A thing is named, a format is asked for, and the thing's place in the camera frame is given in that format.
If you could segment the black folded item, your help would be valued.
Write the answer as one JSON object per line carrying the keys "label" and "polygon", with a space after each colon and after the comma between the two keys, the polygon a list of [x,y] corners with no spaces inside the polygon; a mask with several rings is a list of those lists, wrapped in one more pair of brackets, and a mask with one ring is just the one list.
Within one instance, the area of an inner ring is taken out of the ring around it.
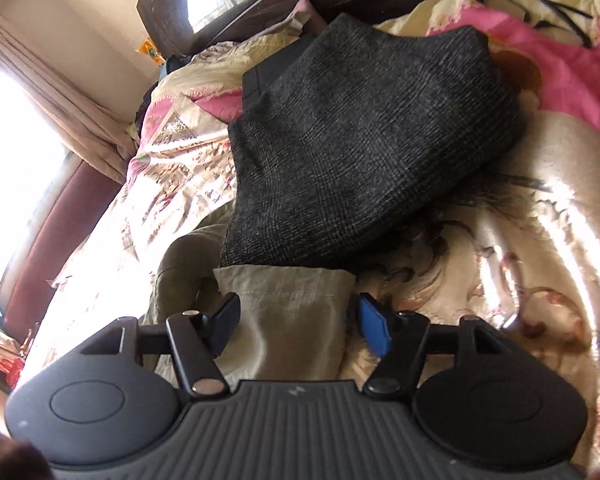
{"label": "black folded item", "polygon": [[300,37],[293,44],[272,54],[242,75],[242,107],[257,102],[263,92],[314,43],[313,35]]}

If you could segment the maroon upholstered bench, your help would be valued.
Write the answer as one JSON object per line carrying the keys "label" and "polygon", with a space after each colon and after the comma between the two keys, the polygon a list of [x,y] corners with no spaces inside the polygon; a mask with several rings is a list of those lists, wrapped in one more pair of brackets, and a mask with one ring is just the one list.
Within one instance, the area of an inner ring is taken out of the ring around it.
{"label": "maroon upholstered bench", "polygon": [[81,162],[61,189],[33,237],[14,287],[8,295],[5,330],[22,341],[42,321],[55,289],[52,281],[72,253],[90,235],[121,184]]}

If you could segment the beige right curtain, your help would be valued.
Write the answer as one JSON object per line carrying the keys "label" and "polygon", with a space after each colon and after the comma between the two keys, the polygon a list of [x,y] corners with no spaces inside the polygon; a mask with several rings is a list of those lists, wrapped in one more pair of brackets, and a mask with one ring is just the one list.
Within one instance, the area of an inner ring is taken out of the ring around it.
{"label": "beige right curtain", "polygon": [[125,182],[129,161],[137,152],[130,123],[44,61],[2,14],[0,70],[21,84],[73,154],[110,180]]}

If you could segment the dark grey knitted garment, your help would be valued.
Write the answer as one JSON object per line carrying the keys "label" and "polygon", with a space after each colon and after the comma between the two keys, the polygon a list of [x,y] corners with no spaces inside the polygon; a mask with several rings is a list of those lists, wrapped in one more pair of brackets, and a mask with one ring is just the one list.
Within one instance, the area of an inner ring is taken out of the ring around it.
{"label": "dark grey knitted garment", "polygon": [[222,265],[359,268],[523,133],[483,32],[398,37],[340,15],[228,128]]}

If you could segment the red gift bag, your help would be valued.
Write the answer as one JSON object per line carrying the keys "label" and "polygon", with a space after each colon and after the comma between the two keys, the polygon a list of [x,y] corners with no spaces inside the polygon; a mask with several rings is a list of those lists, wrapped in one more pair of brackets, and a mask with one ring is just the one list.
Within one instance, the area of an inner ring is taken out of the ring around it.
{"label": "red gift bag", "polygon": [[26,338],[21,344],[14,343],[15,355],[0,359],[0,372],[3,374],[2,385],[11,392],[16,388],[22,373],[24,364],[33,346],[35,336],[38,334],[38,324],[33,325],[27,332]]}

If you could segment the olive green pants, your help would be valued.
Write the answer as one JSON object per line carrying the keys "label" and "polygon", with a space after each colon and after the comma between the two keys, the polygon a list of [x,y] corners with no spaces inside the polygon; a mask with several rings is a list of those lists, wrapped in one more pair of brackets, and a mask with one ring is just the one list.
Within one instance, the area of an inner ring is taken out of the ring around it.
{"label": "olive green pants", "polygon": [[160,324],[186,310],[209,314],[234,292],[240,321],[216,361],[230,386],[242,379],[332,380],[346,353],[354,276],[298,266],[221,266],[234,205],[212,211],[169,246],[143,318]]}

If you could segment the yellow orange package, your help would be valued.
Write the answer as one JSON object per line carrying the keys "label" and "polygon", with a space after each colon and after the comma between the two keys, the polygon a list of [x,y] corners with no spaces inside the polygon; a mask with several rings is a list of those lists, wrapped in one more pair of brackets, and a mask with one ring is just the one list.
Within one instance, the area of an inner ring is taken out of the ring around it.
{"label": "yellow orange package", "polygon": [[146,38],[136,49],[136,52],[145,55],[151,59],[158,66],[163,66],[166,62],[164,57],[161,55],[156,45],[150,38]]}

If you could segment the floral satin bedspread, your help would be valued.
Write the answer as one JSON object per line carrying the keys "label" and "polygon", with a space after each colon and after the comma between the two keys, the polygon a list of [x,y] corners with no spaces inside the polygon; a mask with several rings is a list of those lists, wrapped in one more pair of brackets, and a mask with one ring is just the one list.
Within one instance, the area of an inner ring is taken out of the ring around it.
{"label": "floral satin bedspread", "polygon": [[[29,380],[120,316],[141,320],[166,248],[233,199],[226,134],[242,75],[300,18],[204,49],[152,95],[125,185],[52,281]],[[356,287],[434,322],[481,316],[585,398],[574,460],[600,474],[600,0],[424,0],[378,23],[396,36],[463,25],[489,38],[531,115],[500,173],[362,275]]]}

